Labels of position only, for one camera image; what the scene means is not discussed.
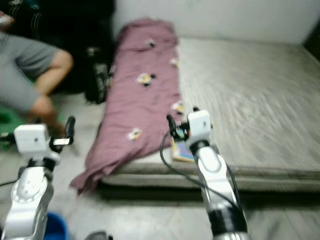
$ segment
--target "knee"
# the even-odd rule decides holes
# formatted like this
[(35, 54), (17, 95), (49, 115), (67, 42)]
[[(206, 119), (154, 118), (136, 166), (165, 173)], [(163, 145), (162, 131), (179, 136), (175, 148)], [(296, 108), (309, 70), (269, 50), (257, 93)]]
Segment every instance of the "knee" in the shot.
[(57, 116), (57, 112), (51, 99), (44, 95), (37, 98), (31, 107), (29, 114), (33, 117), (40, 117), (43, 120), (54, 119)]
[(67, 71), (70, 71), (74, 66), (72, 55), (65, 50), (59, 50), (55, 55), (54, 61), (59, 67), (64, 68)]

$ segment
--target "gray shorts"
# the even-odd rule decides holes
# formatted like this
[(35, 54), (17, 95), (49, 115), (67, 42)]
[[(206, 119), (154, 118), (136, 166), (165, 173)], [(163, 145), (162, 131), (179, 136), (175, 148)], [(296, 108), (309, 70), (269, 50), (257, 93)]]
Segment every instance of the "gray shorts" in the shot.
[(59, 49), (0, 32), (0, 104), (29, 112), (39, 93), (34, 81), (50, 66)]

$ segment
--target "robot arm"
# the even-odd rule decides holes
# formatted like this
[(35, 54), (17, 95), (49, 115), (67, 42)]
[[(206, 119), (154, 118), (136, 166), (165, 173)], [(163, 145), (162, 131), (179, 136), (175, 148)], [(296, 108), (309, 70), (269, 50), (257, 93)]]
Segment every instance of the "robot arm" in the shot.
[(28, 161), (11, 191), (12, 204), (2, 240), (42, 240), (47, 209), (53, 196), (53, 170), (60, 163), (62, 146), (72, 144), (75, 118), (69, 117), (65, 138), (49, 140), (43, 124), (21, 125), (14, 130), (20, 154)]
[(176, 127), (168, 115), (170, 134), (175, 141), (185, 141), (191, 150), (201, 183), (202, 198), (215, 240), (250, 240), (247, 223), (227, 178), (227, 165), (210, 146), (212, 125), (206, 110), (193, 109), (187, 122)]

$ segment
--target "blue bucket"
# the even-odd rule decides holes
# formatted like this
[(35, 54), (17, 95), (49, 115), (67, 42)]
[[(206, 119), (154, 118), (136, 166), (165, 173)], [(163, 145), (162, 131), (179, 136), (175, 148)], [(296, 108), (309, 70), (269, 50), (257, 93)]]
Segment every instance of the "blue bucket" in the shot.
[(68, 227), (61, 216), (48, 212), (44, 240), (69, 240)]

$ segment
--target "gray floor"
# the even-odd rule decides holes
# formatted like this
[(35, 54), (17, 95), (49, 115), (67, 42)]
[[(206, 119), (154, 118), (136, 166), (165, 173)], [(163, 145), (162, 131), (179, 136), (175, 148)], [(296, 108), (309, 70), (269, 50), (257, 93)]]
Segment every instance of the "gray floor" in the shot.
[[(77, 197), (69, 188), (84, 168), (84, 160), (96, 134), (104, 105), (87, 105), (82, 94), (55, 96), (62, 116), (76, 117), (73, 146), (66, 147), (54, 172), (54, 197), (49, 210), (67, 220), (71, 239), (83, 240), (104, 230), (115, 240), (212, 239), (201, 202), (107, 201), (96, 193)], [(12, 147), (0, 154), (0, 182), (16, 177), (22, 161)], [(0, 188), (0, 219), (10, 207), (10, 186)], [(247, 203), (246, 216), (253, 240), (317, 240), (320, 236), (320, 203)]]

